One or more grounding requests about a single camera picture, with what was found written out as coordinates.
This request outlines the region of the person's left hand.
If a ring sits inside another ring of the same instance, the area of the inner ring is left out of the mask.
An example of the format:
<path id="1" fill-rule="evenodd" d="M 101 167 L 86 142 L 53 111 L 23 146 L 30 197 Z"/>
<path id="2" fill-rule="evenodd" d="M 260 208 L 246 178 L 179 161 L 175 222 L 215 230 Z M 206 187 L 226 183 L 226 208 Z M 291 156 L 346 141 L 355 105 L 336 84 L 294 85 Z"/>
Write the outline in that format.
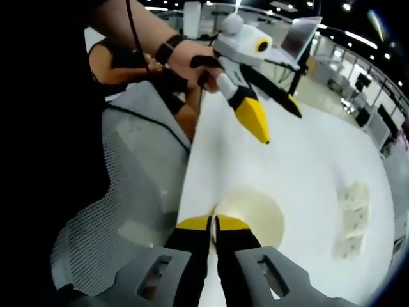
<path id="1" fill-rule="evenodd" d="M 217 78 L 224 70 L 212 47 L 184 40 L 174 49 L 168 65 L 189 85 L 198 85 L 210 93 L 219 91 Z"/>

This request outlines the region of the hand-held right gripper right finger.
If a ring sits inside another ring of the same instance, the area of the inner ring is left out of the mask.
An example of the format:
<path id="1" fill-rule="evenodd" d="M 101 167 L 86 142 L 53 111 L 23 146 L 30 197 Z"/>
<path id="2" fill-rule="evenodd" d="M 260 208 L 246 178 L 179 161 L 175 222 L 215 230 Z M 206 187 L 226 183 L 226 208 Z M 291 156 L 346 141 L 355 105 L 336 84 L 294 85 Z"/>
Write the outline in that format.
<path id="1" fill-rule="evenodd" d="M 307 271 L 272 246 L 262 246 L 242 220 L 216 215 L 214 234 L 227 306 L 355 306 L 315 289 Z"/>

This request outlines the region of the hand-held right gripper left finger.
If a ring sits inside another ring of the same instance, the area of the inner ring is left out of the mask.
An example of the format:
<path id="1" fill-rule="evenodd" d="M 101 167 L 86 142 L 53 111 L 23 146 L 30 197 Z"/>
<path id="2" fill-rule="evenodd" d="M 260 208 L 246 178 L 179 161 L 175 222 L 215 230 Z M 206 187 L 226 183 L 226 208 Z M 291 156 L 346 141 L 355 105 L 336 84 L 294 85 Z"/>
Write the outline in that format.
<path id="1" fill-rule="evenodd" d="M 208 270 L 209 215 L 176 225 L 165 246 L 139 253 L 115 275 L 114 284 L 69 306 L 198 306 Z"/>

